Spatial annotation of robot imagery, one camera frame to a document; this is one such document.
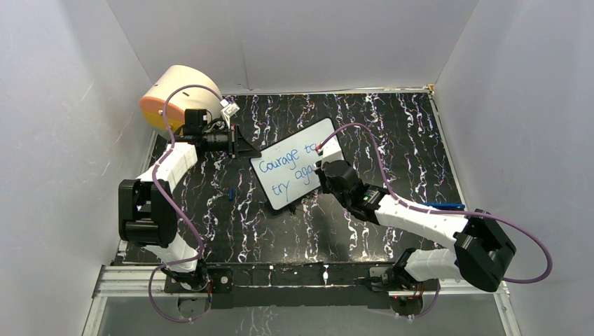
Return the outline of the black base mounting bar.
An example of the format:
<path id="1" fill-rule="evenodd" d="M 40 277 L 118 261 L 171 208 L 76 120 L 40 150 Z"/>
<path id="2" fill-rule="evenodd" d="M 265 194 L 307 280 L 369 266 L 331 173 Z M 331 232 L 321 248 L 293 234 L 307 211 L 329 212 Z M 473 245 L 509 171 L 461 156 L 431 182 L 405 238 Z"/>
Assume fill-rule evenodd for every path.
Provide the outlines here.
<path id="1" fill-rule="evenodd" d="M 416 314 L 436 289 L 435 280 L 404 279 L 391 262 L 210 262 L 189 276 L 191 285 L 162 274 L 166 293 L 208 299 L 213 309 L 360 306 Z"/>

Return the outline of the small black-framed whiteboard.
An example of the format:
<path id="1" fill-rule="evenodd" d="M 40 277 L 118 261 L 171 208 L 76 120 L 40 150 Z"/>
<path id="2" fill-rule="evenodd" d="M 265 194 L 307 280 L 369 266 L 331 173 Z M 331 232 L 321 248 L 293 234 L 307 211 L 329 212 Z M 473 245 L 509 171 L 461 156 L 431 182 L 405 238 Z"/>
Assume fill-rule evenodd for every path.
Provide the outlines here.
<path id="1" fill-rule="evenodd" d="M 274 210 L 320 187 L 315 164 L 322 157 L 315 148 L 335 130 L 332 119 L 324 118 L 263 149 L 261 157 L 250 159 L 251 168 Z"/>

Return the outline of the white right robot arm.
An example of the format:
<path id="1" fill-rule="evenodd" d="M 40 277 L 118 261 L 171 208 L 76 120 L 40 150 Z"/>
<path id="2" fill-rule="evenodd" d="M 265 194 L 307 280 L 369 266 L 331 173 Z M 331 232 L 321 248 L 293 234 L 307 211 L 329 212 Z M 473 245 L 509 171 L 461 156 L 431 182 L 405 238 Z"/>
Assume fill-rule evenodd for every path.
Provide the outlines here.
<path id="1" fill-rule="evenodd" d="M 404 290 L 432 279 L 465 280 L 495 292 L 516 254 L 516 247 L 497 221 L 486 213 L 440 211 L 413 203 L 404 205 L 385 188 L 364 183 L 344 160 L 315 165 L 324 193 L 332 194 L 355 218 L 398 228 L 440 245 L 423 251 L 409 248 L 388 272 Z"/>

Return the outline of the beige and orange cylinder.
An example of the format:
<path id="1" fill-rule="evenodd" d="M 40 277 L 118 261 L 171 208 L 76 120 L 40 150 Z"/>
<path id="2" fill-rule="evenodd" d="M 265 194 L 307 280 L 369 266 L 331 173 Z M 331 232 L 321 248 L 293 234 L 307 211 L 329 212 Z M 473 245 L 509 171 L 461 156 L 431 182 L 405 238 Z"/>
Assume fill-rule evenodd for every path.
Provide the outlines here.
<path id="1" fill-rule="evenodd" d="M 177 89 L 186 85 L 203 85 L 204 88 L 191 87 L 169 96 Z M 165 101 L 169 99 L 166 116 L 174 132 L 185 121 L 184 112 L 187 109 L 205 109 L 209 111 L 208 119 L 221 116 L 221 91 L 214 81 L 197 69 L 184 65 L 173 65 L 155 82 L 155 84 L 139 100 L 139 107 L 146 121 L 158 134 L 167 136 L 163 117 L 159 112 Z"/>

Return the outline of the aluminium frame rail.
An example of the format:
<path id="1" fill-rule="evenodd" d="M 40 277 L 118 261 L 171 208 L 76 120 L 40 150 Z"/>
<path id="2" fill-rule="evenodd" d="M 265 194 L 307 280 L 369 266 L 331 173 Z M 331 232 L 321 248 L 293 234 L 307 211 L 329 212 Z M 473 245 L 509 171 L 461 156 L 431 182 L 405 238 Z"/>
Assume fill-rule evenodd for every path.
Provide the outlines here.
<path id="1" fill-rule="evenodd" d="M 152 266 L 103 266 L 92 297 L 139 297 L 149 296 L 149 277 L 156 267 Z M 159 272 L 154 276 L 152 294 L 155 298 L 206 298 L 206 293 L 166 293 L 166 276 Z"/>

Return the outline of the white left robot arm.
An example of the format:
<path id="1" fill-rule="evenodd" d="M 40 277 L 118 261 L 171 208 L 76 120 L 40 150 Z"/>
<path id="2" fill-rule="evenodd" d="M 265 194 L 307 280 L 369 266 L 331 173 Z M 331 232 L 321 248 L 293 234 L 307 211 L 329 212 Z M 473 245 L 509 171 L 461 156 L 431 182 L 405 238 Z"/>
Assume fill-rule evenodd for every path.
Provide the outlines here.
<path id="1" fill-rule="evenodd" d="M 191 221 L 176 205 L 174 189 L 198 162 L 200 153 L 221 152 L 232 158 L 260 158 L 237 125 L 214 118 L 206 109 L 187 109 L 183 125 L 174 131 L 174 143 L 136 179 L 118 187 L 120 238 L 155 254 L 164 274 L 190 291 L 209 283 L 202 257 L 204 246 L 192 248 L 178 232 L 178 220 Z"/>

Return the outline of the blue whiteboard eraser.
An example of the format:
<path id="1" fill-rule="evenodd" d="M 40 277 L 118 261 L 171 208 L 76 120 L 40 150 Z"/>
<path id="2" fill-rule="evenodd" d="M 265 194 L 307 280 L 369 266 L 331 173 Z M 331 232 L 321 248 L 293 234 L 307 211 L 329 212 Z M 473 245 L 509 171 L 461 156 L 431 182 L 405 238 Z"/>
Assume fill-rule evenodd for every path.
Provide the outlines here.
<path id="1" fill-rule="evenodd" d="M 464 204 L 459 203 L 438 203 L 438 202 L 426 202 L 423 205 L 427 207 L 433 207 L 439 210 L 446 210 L 446 211 L 463 211 L 465 210 Z"/>

